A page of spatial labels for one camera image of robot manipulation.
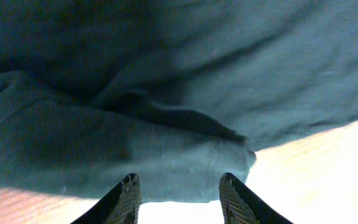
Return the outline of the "black t-shirt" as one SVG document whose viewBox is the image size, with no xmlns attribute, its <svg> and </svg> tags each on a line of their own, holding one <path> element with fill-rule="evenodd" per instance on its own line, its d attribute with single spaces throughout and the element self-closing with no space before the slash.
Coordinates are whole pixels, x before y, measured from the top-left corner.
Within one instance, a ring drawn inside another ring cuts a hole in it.
<svg viewBox="0 0 358 224">
<path fill-rule="evenodd" d="M 0 189 L 218 199 L 358 120 L 358 0 L 0 0 Z"/>
</svg>

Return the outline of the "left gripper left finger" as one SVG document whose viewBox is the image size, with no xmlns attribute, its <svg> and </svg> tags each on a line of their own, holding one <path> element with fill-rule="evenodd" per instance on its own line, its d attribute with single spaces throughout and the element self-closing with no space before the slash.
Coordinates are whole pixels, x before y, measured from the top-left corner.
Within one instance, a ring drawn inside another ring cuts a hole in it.
<svg viewBox="0 0 358 224">
<path fill-rule="evenodd" d="M 140 179 L 131 173 L 71 224 L 138 224 L 141 204 Z"/>
</svg>

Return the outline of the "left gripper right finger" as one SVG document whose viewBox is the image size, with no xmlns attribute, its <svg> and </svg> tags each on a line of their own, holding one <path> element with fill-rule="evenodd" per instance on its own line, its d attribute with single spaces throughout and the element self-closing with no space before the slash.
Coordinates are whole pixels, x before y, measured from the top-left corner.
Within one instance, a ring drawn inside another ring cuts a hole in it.
<svg viewBox="0 0 358 224">
<path fill-rule="evenodd" d="M 225 224 L 293 224 L 232 173 L 220 178 L 219 199 Z"/>
</svg>

